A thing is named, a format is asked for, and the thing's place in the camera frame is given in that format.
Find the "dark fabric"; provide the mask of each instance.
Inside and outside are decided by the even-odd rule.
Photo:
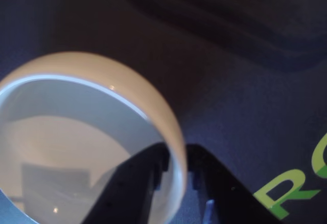
[[[209,149],[251,192],[302,170],[303,189],[322,191],[286,202],[283,221],[326,222],[326,180],[314,174],[311,156],[327,132],[327,62],[271,70],[151,19],[127,0],[0,0],[0,7],[0,77],[58,51],[117,59],[165,96],[188,143]]]

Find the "green letter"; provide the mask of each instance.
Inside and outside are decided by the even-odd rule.
[[[293,183],[293,187],[279,199],[274,201],[267,195],[267,192],[284,181],[291,181]],[[300,191],[300,188],[303,186],[305,181],[306,176],[301,170],[292,169],[277,176],[258,192],[256,192],[254,196],[278,219],[281,220],[289,215],[289,213],[281,206],[282,203],[290,199],[311,199],[314,195],[320,192],[320,190]]]
[[[312,154],[313,171],[321,178],[327,178],[327,166],[323,160],[323,151],[327,146],[327,134],[322,137]]]

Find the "dark object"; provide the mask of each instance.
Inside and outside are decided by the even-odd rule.
[[[204,219],[208,204],[215,203],[211,222],[206,223],[281,223],[210,152],[199,145],[188,145],[187,149],[193,187],[198,190]]]
[[[326,55],[322,0],[131,0],[169,22],[264,66],[302,70]]]
[[[204,224],[280,223],[211,153],[199,145],[187,151]],[[122,164],[83,224],[147,224],[168,158],[160,143]]]
[[[83,224],[147,224],[153,191],[168,161],[167,147],[160,143],[124,162]]]

